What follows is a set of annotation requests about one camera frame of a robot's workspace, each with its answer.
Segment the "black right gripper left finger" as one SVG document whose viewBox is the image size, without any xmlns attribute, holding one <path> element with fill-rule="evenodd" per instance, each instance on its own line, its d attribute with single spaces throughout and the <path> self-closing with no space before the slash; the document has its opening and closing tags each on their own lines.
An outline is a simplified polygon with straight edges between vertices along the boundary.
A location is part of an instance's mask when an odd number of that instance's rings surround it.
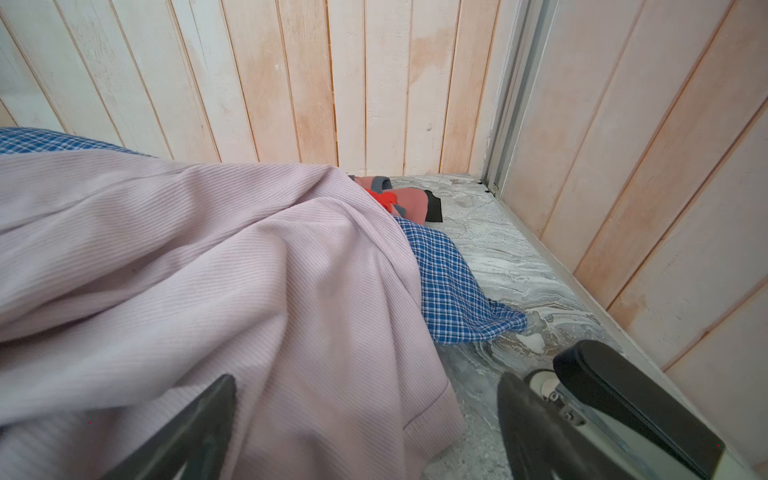
<svg viewBox="0 0 768 480">
<path fill-rule="evenodd" d="M 217 479 L 232 437 L 236 381 L 217 378 L 105 479 Z"/>
</svg>

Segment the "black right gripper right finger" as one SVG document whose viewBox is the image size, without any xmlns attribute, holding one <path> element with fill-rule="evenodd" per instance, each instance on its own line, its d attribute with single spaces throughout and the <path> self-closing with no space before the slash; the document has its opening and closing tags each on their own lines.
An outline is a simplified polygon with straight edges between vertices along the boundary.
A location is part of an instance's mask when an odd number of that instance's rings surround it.
<svg viewBox="0 0 768 480">
<path fill-rule="evenodd" d="M 498 420 L 515 479 L 625 479 L 627 472 L 512 373 L 497 387 Z"/>
</svg>

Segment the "blue checkered cloth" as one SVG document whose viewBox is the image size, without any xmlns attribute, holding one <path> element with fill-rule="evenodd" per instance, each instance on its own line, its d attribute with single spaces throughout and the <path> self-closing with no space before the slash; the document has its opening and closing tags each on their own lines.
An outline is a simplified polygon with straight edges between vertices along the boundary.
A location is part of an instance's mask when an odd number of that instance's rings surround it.
<svg viewBox="0 0 768 480">
<path fill-rule="evenodd" d="M 434 341 L 461 344 L 490 341 L 505 332 L 522 332 L 526 315 L 488 298 L 450 238 L 437 230 L 393 215 L 416 258 L 421 312 Z"/>
</svg>

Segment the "pink striped cloth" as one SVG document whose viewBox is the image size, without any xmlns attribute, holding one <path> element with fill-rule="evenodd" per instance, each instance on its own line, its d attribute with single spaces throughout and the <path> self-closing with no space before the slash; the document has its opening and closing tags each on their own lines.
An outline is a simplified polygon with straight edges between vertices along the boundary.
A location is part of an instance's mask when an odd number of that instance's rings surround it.
<svg viewBox="0 0 768 480">
<path fill-rule="evenodd" d="M 222 376 L 224 479 L 416 479 L 464 421 L 393 218 L 328 165 L 1 160 L 1 475 L 96 479 Z"/>
</svg>

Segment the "red cloth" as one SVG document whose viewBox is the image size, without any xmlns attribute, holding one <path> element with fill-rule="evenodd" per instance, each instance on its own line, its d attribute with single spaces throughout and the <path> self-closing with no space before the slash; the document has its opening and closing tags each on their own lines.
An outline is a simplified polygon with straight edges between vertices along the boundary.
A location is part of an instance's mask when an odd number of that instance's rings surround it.
<svg viewBox="0 0 768 480">
<path fill-rule="evenodd" d="M 387 190 L 381 193 L 377 193 L 373 190 L 367 189 L 367 193 L 390 214 L 399 214 L 399 211 L 397 210 L 397 195 L 393 191 Z"/>
</svg>

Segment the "black white stapler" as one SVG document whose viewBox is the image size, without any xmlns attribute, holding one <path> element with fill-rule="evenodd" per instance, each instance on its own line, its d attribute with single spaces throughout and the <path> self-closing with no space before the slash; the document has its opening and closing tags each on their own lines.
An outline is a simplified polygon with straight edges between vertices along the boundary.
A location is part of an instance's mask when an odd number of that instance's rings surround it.
<svg viewBox="0 0 768 480">
<path fill-rule="evenodd" d="M 525 381 L 635 479 L 756 476 L 674 395 L 604 343 L 580 340 Z"/>
</svg>

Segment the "salmon grey black garment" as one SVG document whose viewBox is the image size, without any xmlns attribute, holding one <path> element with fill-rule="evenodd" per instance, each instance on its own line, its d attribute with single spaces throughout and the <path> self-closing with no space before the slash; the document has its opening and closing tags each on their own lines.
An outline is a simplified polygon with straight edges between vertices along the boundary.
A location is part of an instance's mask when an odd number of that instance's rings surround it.
<svg viewBox="0 0 768 480">
<path fill-rule="evenodd" d="M 399 188 L 395 189 L 388 177 L 372 176 L 359 177 L 350 175 L 356 184 L 377 193 L 391 190 L 397 195 L 398 215 L 409 221 L 424 225 L 425 223 L 442 223 L 442 203 L 441 199 L 436 197 L 430 190 L 421 190 L 417 188 Z"/>
</svg>

